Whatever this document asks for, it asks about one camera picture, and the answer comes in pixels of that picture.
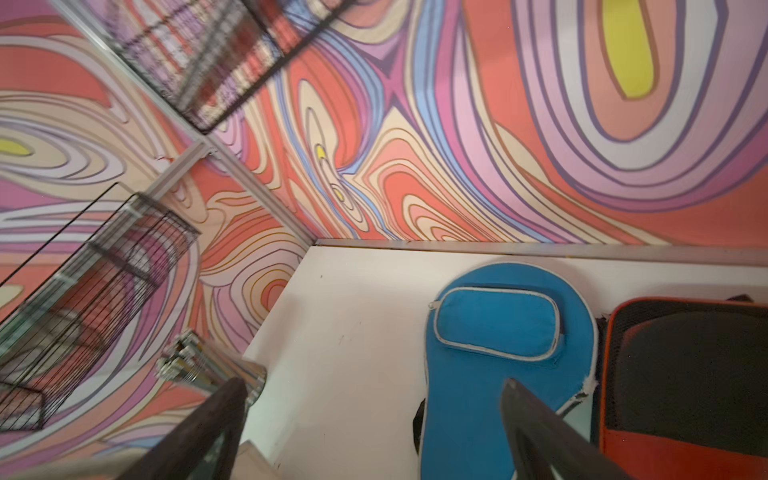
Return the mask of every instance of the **white floor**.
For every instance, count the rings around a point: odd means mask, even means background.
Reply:
[[[427,305],[452,278],[501,260],[562,275],[595,316],[638,296],[768,303],[767,268],[312,247],[247,350],[269,376],[243,440],[284,479],[418,478],[411,421],[426,393]],[[567,417],[582,435],[590,408]]]

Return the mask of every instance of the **wall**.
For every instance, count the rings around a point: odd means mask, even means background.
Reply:
[[[144,189],[189,140],[44,0],[4,5],[0,65],[5,278],[108,185]],[[196,226],[200,239],[45,429],[0,434],[0,475],[153,445],[202,399],[154,378],[161,348],[190,326],[243,351],[304,254],[210,161],[198,162],[163,202]],[[66,241],[2,287],[0,308],[54,271],[115,203],[96,207]]]
[[[765,247],[766,10],[365,2],[218,133],[320,237]]]

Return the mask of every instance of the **orange trim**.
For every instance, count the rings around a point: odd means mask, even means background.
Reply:
[[[603,352],[603,373],[602,383],[600,387],[600,452],[605,453],[605,436],[607,429],[605,428],[605,400],[607,390],[605,386],[608,383],[608,353],[611,351],[611,335],[614,331],[614,320],[616,314],[623,308],[638,302],[675,302],[675,303],[706,303],[708,305],[733,305],[733,306],[756,306],[759,308],[768,309],[768,304],[765,303],[745,303],[745,302],[729,302],[728,300],[703,300],[698,298],[678,298],[673,296],[640,296],[632,300],[628,300],[614,309],[611,314],[611,318],[608,319],[608,327],[605,330],[605,351]]]
[[[606,432],[607,456],[632,478],[765,478],[768,458],[645,435]]]

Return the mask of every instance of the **wire rack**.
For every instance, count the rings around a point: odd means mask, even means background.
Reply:
[[[42,429],[198,235],[133,194],[0,323],[0,431]]]
[[[354,0],[110,0],[112,49],[212,131]]]

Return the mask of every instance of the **white piping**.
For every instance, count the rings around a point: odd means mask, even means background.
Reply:
[[[541,355],[523,356],[523,355],[515,355],[513,353],[502,352],[499,350],[489,349],[488,347],[484,347],[484,346],[472,345],[471,343],[452,342],[451,340],[444,339],[442,335],[440,335],[440,332],[438,331],[438,319],[440,318],[440,307],[442,307],[442,304],[445,301],[445,299],[448,298],[448,295],[454,292],[460,292],[464,290],[473,291],[473,292],[517,293],[518,295],[538,296],[547,300],[550,303],[550,305],[552,305],[552,309],[554,310],[554,335],[552,336],[552,344],[549,346],[549,349],[546,352],[542,353]],[[435,336],[437,337],[437,340],[440,343],[443,343],[447,346],[452,346],[462,350],[469,350],[472,352],[484,353],[486,355],[491,355],[491,356],[498,356],[504,359],[518,360],[520,362],[540,362],[542,360],[546,360],[549,357],[551,357],[554,351],[558,348],[558,343],[560,341],[560,311],[558,310],[558,305],[554,302],[554,300],[549,296],[544,295],[543,293],[533,292],[530,290],[520,290],[520,289],[482,288],[479,286],[457,286],[456,288],[452,288],[448,292],[446,292],[445,295],[443,295],[439,301],[430,303],[430,308],[432,308],[432,305],[435,305],[435,321],[432,323],[435,330]]]

